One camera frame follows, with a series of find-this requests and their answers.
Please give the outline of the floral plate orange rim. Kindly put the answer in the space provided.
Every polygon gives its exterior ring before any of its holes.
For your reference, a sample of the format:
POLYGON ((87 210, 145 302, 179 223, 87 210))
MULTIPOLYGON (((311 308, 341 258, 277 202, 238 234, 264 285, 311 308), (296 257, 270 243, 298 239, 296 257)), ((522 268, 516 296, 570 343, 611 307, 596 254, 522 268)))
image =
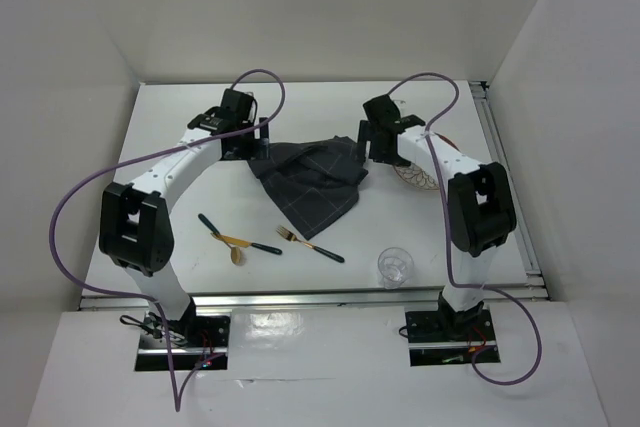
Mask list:
POLYGON ((424 135, 417 134, 410 135, 409 137, 399 135, 397 137, 397 140, 397 150, 399 150, 400 148, 406 149, 411 145, 411 143, 416 143, 420 147, 418 152, 421 155, 425 156, 429 161, 429 170, 427 172, 425 172, 419 165, 415 163, 410 163, 407 165, 393 165, 392 168, 399 179, 404 183, 421 191, 438 191, 439 185, 437 183, 437 179, 429 175, 430 172, 435 172, 435 168, 432 156, 428 149, 427 142, 424 139, 424 135))

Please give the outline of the dark grey checked cloth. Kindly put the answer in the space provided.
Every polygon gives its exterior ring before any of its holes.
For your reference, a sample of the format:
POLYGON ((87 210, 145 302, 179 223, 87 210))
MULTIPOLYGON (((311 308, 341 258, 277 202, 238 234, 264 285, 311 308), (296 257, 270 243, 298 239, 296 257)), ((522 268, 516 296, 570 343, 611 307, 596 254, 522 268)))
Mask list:
POLYGON ((273 143, 269 157, 248 163, 289 223, 310 240, 353 208, 368 175, 349 137, 273 143))

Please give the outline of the gold fork green handle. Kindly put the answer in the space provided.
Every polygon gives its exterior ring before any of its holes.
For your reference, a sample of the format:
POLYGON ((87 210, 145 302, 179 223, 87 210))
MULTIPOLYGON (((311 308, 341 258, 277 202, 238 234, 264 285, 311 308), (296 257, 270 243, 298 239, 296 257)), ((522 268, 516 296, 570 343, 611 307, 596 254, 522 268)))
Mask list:
POLYGON ((319 247, 319 246, 316 246, 314 244, 311 244, 310 242, 308 242, 306 240, 302 240, 301 238, 296 236, 292 231, 290 231, 289 229, 285 228, 284 226, 278 226, 276 228, 276 231, 286 241, 300 243, 300 244, 304 245, 305 247, 307 247, 307 248, 309 248, 309 249, 311 249, 311 250, 313 250, 313 251, 315 251, 315 252, 317 252, 317 253, 319 253, 319 254, 321 254, 321 255, 323 255, 323 256, 325 256, 325 257, 327 257, 327 258, 329 258, 329 259, 331 259, 333 261, 335 261, 335 262, 338 262, 338 263, 341 263, 341 264, 343 264, 345 262, 345 259, 342 256, 340 256, 340 255, 338 255, 338 254, 336 254, 334 252, 331 252, 331 251, 329 251, 327 249, 324 249, 322 247, 319 247))

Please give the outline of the gold knife green handle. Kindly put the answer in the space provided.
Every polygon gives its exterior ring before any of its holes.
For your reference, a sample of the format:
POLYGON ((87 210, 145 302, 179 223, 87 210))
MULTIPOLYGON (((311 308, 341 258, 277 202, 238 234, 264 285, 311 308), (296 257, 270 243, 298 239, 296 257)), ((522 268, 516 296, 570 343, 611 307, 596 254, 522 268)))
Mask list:
POLYGON ((224 241, 229 243, 230 245, 233 246, 237 246, 237 247, 241 247, 241 248, 254 248, 263 252, 267 252, 270 254, 274 254, 274 255, 282 255, 283 251, 277 247, 273 247, 273 246, 269 246, 269 245, 264 245, 264 244, 260 244, 260 243, 256 243, 256 242, 249 242, 246 240, 241 240, 241 239, 237 239, 237 238, 233 238, 233 237, 229 237, 229 236, 224 236, 224 235, 216 235, 214 233, 210 234, 212 237, 216 238, 217 240, 220 241, 224 241))

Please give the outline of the gold spoon green handle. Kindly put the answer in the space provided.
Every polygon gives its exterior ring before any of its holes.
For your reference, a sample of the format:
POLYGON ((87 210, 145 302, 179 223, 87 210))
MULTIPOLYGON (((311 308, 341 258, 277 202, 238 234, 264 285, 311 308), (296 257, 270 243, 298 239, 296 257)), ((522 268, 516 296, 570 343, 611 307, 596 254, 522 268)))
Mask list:
POLYGON ((211 235, 216 240, 221 241, 226 247, 229 248, 231 262, 236 266, 243 265, 245 262, 245 257, 240 247, 234 244, 231 244, 227 240, 225 240, 222 234, 219 232, 219 230, 213 225, 213 223, 204 214, 199 213, 197 217, 200 220, 200 222, 209 229, 211 235))

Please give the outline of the clear drinking glass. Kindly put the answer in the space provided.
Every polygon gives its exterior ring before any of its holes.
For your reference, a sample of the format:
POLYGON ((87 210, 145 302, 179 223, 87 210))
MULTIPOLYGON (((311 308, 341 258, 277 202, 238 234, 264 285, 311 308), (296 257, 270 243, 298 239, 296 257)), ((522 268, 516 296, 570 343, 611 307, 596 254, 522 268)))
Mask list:
POLYGON ((377 260, 380 284, 388 290, 403 286, 412 276, 414 261, 404 249, 390 247, 382 251, 377 260))

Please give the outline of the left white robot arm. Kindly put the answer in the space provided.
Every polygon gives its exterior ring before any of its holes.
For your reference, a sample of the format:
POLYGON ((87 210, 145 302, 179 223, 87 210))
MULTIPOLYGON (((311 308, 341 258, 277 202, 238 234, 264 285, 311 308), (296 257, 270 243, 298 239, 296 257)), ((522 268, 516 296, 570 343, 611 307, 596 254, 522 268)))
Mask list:
POLYGON ((176 346, 189 344, 201 326, 192 297, 179 283, 170 259, 175 240, 170 213, 190 185, 219 161, 262 160, 269 133, 255 126, 257 101, 226 89, 221 103, 187 125, 176 148, 162 154, 145 173, 127 184, 113 182, 102 195, 99 249, 123 268, 141 293, 151 298, 155 322, 176 346))

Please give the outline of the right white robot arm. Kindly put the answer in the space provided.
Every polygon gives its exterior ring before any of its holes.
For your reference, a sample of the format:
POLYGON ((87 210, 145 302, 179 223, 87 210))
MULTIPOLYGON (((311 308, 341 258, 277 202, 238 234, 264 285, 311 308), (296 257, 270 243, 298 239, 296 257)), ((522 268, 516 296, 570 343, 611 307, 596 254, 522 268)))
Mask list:
POLYGON ((419 117, 403 117, 387 94, 363 108, 358 158, 416 166, 444 189, 448 280, 439 294, 436 326, 444 337, 460 338, 477 322, 490 266, 517 225, 506 169, 463 154, 419 117))

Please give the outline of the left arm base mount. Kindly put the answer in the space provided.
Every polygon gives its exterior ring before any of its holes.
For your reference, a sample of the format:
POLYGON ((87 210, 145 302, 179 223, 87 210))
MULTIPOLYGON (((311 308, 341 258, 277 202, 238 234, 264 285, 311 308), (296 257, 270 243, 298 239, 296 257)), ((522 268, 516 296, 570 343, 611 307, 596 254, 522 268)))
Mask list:
MULTIPOLYGON (((142 320, 121 315, 122 325, 140 331, 134 370, 164 372, 169 368, 166 338, 160 321, 146 314, 142 320)), ((199 317, 195 332, 182 335, 170 332, 172 358, 176 371, 189 371, 198 366, 204 371, 222 371, 228 367, 228 345, 231 327, 229 315, 199 317)))

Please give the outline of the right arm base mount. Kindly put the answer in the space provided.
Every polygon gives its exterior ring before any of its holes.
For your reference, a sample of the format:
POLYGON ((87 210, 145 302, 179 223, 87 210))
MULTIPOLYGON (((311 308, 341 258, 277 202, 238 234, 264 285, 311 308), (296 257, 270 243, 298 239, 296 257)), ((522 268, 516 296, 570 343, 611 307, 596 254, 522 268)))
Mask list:
POLYGON ((408 343, 412 367, 470 364, 475 354, 478 364, 501 362, 493 319, 487 308, 470 325, 453 333, 444 330, 435 310, 406 311, 405 324, 397 333, 408 343))

